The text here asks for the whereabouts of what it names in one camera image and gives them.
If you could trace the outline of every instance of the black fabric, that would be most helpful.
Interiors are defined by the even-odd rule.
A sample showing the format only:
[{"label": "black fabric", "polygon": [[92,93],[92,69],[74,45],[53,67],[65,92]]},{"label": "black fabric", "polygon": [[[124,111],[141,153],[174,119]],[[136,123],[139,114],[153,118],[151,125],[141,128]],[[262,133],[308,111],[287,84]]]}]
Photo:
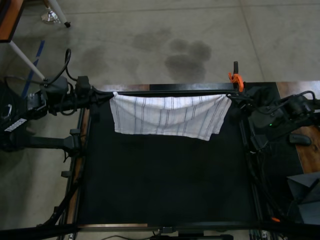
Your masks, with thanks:
[{"label": "black fabric", "polygon": [[230,111],[209,142],[115,133],[109,102],[99,112],[89,130],[79,224],[255,220],[240,128]]}]

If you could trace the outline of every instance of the water stain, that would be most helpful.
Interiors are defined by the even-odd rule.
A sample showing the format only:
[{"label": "water stain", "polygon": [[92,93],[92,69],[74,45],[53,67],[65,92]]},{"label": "water stain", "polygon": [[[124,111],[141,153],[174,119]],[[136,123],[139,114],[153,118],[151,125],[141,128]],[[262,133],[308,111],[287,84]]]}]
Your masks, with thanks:
[{"label": "water stain", "polygon": [[169,47],[173,52],[184,53],[188,50],[189,43],[186,40],[175,39],[170,42]]},{"label": "water stain", "polygon": [[137,73],[139,64],[139,60],[134,57],[125,58],[122,60],[122,65],[127,70],[127,72],[133,77],[136,84],[141,82]]},{"label": "water stain", "polygon": [[84,51],[79,61],[81,72],[90,78],[105,74],[109,69],[105,61],[105,53],[106,48],[104,46],[96,46]]},{"label": "water stain", "polygon": [[190,56],[203,62],[206,62],[211,58],[211,52],[211,47],[202,41],[193,42],[188,49]]},{"label": "water stain", "polygon": [[171,37],[172,33],[169,28],[163,28],[155,32],[144,32],[134,37],[132,46],[150,52],[159,49]]},{"label": "water stain", "polygon": [[212,49],[202,41],[188,44],[187,41],[175,39],[170,49],[183,54],[169,56],[164,61],[170,77],[177,83],[200,83],[205,80],[204,62],[211,58]]},{"label": "water stain", "polygon": [[169,56],[164,64],[176,82],[194,83],[205,79],[206,69],[203,63],[187,54]]}]

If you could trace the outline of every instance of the concrete floor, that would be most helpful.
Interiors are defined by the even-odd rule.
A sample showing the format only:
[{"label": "concrete floor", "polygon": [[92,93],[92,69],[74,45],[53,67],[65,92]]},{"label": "concrete floor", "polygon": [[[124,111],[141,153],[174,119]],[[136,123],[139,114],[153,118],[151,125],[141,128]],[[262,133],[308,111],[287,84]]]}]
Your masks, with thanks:
[{"label": "concrete floor", "polygon": [[[40,20],[39,1],[25,6],[13,41],[54,76],[71,48],[69,71],[94,85],[223,83],[233,61],[247,82],[314,81],[320,76],[319,0],[58,0],[71,28]],[[0,74],[27,77],[30,69],[0,45]],[[17,93],[23,82],[10,81]],[[29,91],[35,91],[31,85]],[[73,116],[33,122],[38,136],[67,137]],[[32,227],[51,215],[65,194],[69,169],[62,150],[0,151],[0,228]],[[112,233],[82,233],[101,239]],[[248,239],[247,231],[233,232]],[[150,233],[126,233],[145,237]]]}]

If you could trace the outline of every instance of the white towel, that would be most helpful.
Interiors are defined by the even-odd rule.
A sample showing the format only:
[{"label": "white towel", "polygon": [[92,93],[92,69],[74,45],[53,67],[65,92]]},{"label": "white towel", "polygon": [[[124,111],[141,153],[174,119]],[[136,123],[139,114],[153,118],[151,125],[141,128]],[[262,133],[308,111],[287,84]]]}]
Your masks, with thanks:
[{"label": "white towel", "polygon": [[114,92],[110,107],[114,130],[121,134],[156,134],[209,141],[218,134],[231,105],[226,95],[135,97]]}]

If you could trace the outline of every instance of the orange clamp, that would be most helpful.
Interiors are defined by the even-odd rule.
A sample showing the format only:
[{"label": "orange clamp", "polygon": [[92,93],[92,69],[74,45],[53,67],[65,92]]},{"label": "orange clamp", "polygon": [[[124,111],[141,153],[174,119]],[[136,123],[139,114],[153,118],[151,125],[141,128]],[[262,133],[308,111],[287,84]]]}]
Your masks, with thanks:
[{"label": "orange clamp", "polygon": [[242,80],[242,77],[238,74],[238,62],[235,61],[233,63],[233,75],[231,72],[229,72],[229,79],[230,82],[233,84],[239,85],[239,92],[242,92],[244,90],[244,81]]}]

